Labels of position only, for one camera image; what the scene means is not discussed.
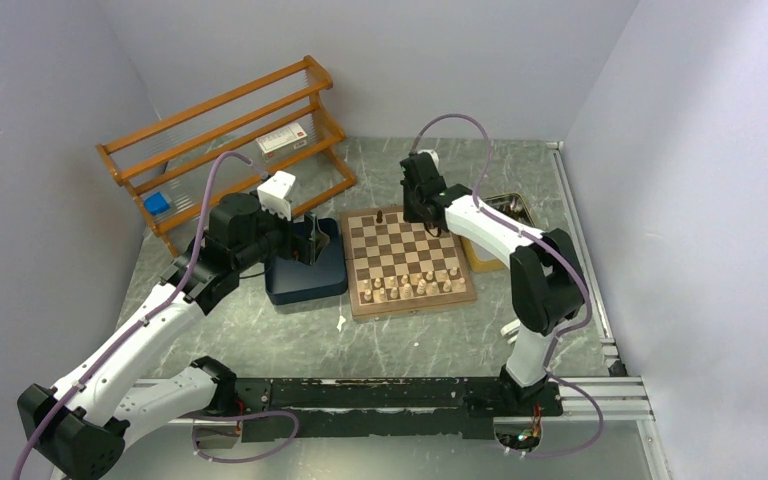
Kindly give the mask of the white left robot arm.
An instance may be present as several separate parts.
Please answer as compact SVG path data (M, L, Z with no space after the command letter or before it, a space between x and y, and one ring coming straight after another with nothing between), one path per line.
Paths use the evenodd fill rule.
M38 452L68 478L98 479L169 421L231 411L238 399L236 375L209 356L148 389L138 389L136 381L163 349L238 287L244 270L275 258L311 265L328 243L315 215L292 220L282 195L232 193L217 205L204 203L191 248L138 310L69 374L49 387L33 384L19 396L26 442L13 477Z

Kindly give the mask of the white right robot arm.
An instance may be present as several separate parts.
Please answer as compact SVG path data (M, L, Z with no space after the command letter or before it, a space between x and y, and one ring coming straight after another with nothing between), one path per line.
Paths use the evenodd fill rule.
M462 184L448 185L429 151L399 163L405 218L453 233L492 254L508 269L511 300L520 321L514 349L504 365L502 406L522 414L538 399L561 336L575 330L577 315L588 323L593 307L570 235L516 222Z

